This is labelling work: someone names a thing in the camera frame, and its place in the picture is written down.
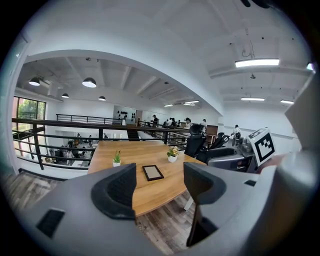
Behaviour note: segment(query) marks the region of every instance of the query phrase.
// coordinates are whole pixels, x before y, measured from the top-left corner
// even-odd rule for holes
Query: staircase
[[[138,132],[136,130],[127,130],[129,139],[139,139]]]

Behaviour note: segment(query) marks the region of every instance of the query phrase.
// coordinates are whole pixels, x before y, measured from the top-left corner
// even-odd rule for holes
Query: picture frame
[[[146,168],[148,167],[154,167],[156,169],[156,171],[158,172],[159,176],[158,177],[149,177],[148,176],[148,171],[146,170]],[[161,173],[161,171],[159,170],[159,168],[153,164],[153,165],[145,165],[145,166],[142,166],[142,169],[143,169],[143,172],[144,172],[144,175],[146,177],[146,180],[148,182],[151,182],[151,181],[156,181],[156,180],[161,180],[161,179],[164,179],[165,177],[163,176],[163,174]]]

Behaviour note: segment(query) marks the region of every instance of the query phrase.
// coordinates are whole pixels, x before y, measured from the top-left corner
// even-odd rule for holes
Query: wooden table
[[[121,150],[121,165],[136,163],[132,207],[136,216],[140,216],[165,205],[186,190],[184,162],[204,164],[184,153],[171,163],[167,157],[169,148],[160,141],[100,141],[88,174],[112,168],[116,150]],[[156,165],[164,178],[147,181],[142,166],[149,165]]]

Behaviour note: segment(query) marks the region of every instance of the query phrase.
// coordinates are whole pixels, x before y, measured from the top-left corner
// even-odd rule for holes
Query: white ceiling
[[[311,57],[302,38],[272,8],[262,9],[253,2],[247,8],[239,0],[97,2],[102,10],[117,7],[147,16],[178,35],[204,63],[225,102],[240,101],[241,97],[262,97],[270,104],[293,100],[311,75],[306,70]],[[250,59],[243,55],[253,52],[255,58],[279,58],[280,64],[236,69],[235,61]],[[99,87],[128,91],[164,105],[198,99],[189,90],[164,84],[165,80],[152,74],[104,59],[57,57],[29,62],[22,68],[18,86],[28,89],[26,82],[35,75],[57,84],[61,93],[65,87],[77,88],[81,80],[93,77]]]

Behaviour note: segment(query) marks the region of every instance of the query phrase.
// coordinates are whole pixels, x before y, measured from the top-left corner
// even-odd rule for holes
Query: black pendant lamp
[[[96,81],[92,77],[88,77],[83,80],[82,84],[86,87],[94,88],[97,86]]]
[[[40,85],[40,80],[38,77],[34,77],[29,81],[29,84],[32,86],[39,86]]]

